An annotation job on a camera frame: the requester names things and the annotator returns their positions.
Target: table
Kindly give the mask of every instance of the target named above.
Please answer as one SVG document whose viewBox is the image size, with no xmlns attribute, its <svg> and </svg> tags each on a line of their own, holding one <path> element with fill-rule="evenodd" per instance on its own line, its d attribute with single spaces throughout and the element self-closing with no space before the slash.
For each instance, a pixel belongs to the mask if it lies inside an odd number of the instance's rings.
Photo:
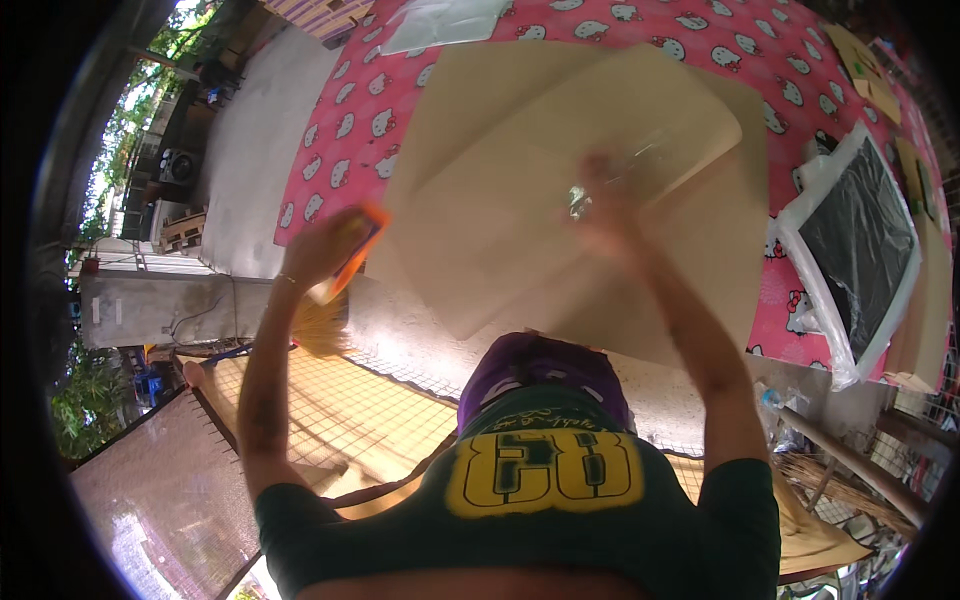
<svg viewBox="0 0 960 600">
<path fill-rule="evenodd" d="M 379 55 L 379 44 L 396 28 L 386 23 L 400 4 L 378 0 L 373 5 L 317 99 L 287 181 L 276 244 L 285 246 L 318 217 L 382 197 L 407 124 L 443 50 Z M 888 78 L 900 99 L 901 126 L 867 104 L 823 25 L 819 15 L 792 0 L 515 0 L 491 41 L 534 38 L 613 48 L 648 42 L 677 60 L 759 90 L 768 129 L 771 224 L 801 190 L 797 167 L 803 163 L 803 144 L 814 134 L 841 139 L 862 119 L 891 164 L 897 160 L 894 137 L 903 136 L 931 167 L 941 230 L 948 231 L 943 183 L 916 103 Z M 811 308 L 810 300 L 772 234 L 764 255 L 746 351 L 829 370 L 827 340 L 804 331 L 799 317 Z M 874 381 L 885 382 L 884 359 L 871 374 Z"/>
</svg>

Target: green t-shirt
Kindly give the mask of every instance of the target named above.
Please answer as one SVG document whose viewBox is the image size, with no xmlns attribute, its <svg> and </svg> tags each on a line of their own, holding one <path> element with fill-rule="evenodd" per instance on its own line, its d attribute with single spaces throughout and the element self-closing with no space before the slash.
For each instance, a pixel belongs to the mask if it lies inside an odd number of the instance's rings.
<svg viewBox="0 0 960 600">
<path fill-rule="evenodd" d="M 772 598 L 780 567 L 766 463 L 715 468 L 694 506 L 656 448 L 553 385 L 504 395 L 382 513 L 344 521 L 310 490 L 277 484 L 255 514 L 290 600 L 331 579 L 523 565 L 618 571 L 656 598 Z"/>
</svg>

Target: concrete pillar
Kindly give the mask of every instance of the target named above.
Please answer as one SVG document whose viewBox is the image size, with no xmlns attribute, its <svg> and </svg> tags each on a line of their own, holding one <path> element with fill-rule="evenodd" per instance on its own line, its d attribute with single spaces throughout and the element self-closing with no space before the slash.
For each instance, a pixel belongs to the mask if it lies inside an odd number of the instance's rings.
<svg viewBox="0 0 960 600">
<path fill-rule="evenodd" d="M 269 279 L 100 271 L 80 277 L 87 348 L 253 337 Z"/>
</svg>

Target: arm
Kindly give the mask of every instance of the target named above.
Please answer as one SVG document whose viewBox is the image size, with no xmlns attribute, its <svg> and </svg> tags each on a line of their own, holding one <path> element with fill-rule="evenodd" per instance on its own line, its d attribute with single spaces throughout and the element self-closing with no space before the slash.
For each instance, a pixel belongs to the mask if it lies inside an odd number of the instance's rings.
<svg viewBox="0 0 960 600">
<path fill-rule="evenodd" d="M 251 498 L 277 483 L 309 488 L 287 462 L 287 349 L 294 314 L 308 289 L 347 262 L 369 228 L 348 208 L 305 229 L 287 249 L 282 275 L 253 341 L 240 390 L 240 459 Z"/>
<path fill-rule="evenodd" d="M 588 156 L 581 165 L 592 204 L 575 229 L 590 249 L 615 260 L 653 295 L 707 409 L 705 472 L 738 458 L 766 462 L 769 454 L 740 350 L 645 235 L 632 199 L 621 180 L 611 176 L 609 165 L 600 155 Z"/>
</svg>

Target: wooden pallet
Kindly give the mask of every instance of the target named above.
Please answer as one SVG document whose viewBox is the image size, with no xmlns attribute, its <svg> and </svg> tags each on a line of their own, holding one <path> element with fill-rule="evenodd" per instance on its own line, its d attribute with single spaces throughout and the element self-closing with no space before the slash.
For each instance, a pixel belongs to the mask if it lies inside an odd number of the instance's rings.
<svg viewBox="0 0 960 600">
<path fill-rule="evenodd" d="M 169 218 L 163 221 L 163 232 L 160 234 L 160 253 L 180 252 L 184 248 L 200 246 L 206 223 L 206 212 L 187 214 L 175 221 Z"/>
</svg>

